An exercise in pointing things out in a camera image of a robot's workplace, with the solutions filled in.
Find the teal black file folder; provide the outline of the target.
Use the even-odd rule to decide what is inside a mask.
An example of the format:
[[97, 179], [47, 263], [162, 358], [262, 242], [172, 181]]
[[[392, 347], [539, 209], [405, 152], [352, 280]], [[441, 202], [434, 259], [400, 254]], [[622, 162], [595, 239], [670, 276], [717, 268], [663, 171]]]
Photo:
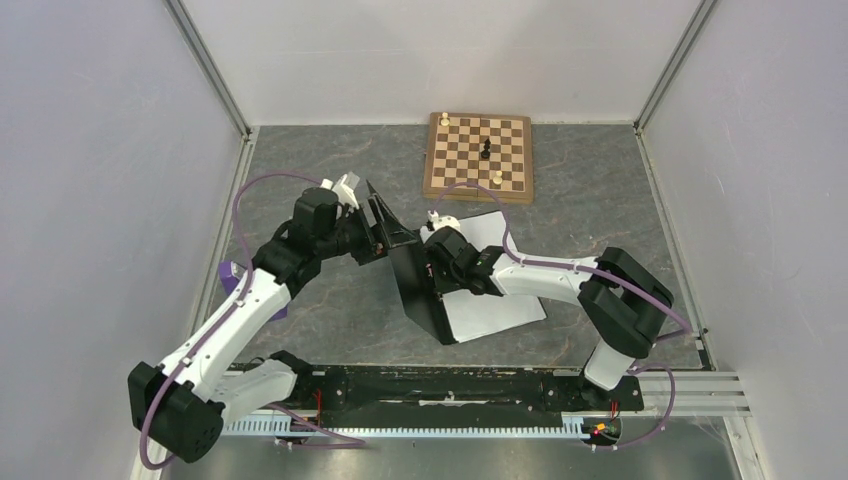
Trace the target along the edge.
[[391, 262], [406, 317], [442, 345], [456, 344], [420, 234], [400, 222], [369, 181], [366, 185], [367, 201], [375, 220], [371, 229], [380, 255], [387, 256]]

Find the white paper sheet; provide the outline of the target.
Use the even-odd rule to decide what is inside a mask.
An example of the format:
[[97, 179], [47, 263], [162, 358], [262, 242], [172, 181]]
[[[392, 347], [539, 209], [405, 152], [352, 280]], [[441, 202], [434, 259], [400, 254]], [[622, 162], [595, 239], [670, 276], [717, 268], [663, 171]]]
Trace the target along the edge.
[[[510, 248], [516, 247], [512, 236], [504, 233], [505, 220], [498, 211], [458, 220], [461, 224], [459, 232], [478, 250], [489, 245], [501, 246], [504, 237]], [[424, 241], [433, 233], [427, 226], [420, 229]], [[439, 295], [457, 343], [497, 334], [547, 317], [541, 301], [534, 296], [477, 296], [465, 290]]]

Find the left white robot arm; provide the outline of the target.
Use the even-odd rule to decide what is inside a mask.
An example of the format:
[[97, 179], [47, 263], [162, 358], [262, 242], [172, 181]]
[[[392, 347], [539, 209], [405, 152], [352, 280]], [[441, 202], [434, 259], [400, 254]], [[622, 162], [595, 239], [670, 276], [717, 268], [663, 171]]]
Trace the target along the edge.
[[267, 359], [236, 377], [237, 355], [277, 312], [317, 277], [323, 261], [351, 256], [370, 263], [385, 254], [346, 181], [306, 189], [290, 220], [249, 258], [226, 302], [155, 365], [139, 363], [128, 377], [139, 456], [150, 470], [178, 458], [206, 455], [232, 423], [277, 401], [307, 405], [312, 379], [283, 360]]

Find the purple stand with phone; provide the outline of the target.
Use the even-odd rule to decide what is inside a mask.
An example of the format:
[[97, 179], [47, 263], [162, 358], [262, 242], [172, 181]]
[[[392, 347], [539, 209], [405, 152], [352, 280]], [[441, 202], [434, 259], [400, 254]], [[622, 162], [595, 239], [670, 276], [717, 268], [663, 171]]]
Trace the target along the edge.
[[[244, 276], [245, 267], [238, 264], [237, 262], [225, 260], [219, 263], [217, 268], [217, 274], [221, 286], [224, 292], [227, 295], [230, 295], [234, 292], [236, 287], [239, 285], [241, 279]], [[274, 315], [272, 315], [268, 321], [275, 322], [278, 320], [283, 320], [288, 315], [288, 308], [284, 307], [283, 309], [277, 311]]]

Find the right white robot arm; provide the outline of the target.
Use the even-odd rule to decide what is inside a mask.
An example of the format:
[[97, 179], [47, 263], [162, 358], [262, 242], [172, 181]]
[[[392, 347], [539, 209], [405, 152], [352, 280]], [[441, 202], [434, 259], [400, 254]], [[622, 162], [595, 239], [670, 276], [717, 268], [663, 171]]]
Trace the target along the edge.
[[591, 408], [617, 396], [626, 371], [648, 356], [672, 314], [671, 292], [621, 248], [582, 259], [521, 256], [504, 246], [478, 249], [445, 227], [429, 234], [423, 249], [439, 293], [524, 295], [581, 307], [600, 336], [577, 382]]

